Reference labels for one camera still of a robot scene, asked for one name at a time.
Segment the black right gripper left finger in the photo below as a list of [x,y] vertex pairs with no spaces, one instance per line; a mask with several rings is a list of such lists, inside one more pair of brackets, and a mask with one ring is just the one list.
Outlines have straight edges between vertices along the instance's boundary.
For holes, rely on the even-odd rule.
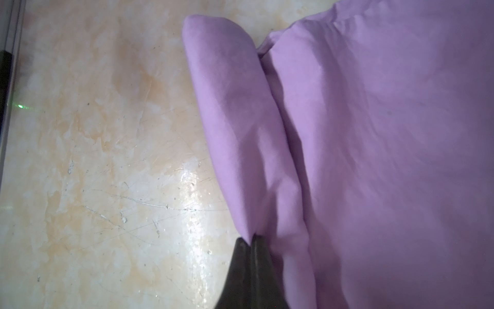
[[243,238],[238,238],[216,309],[251,308],[250,268],[250,246]]

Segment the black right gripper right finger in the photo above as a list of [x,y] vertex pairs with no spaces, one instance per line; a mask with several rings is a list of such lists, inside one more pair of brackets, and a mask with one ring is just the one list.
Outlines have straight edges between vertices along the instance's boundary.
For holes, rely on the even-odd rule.
[[266,240],[253,237],[250,249],[251,308],[289,308],[278,283]]

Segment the purple long pants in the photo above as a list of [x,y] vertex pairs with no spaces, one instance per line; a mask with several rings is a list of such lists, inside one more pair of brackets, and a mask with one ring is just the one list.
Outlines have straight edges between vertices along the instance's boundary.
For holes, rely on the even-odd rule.
[[184,20],[220,188],[290,308],[493,307],[493,2]]

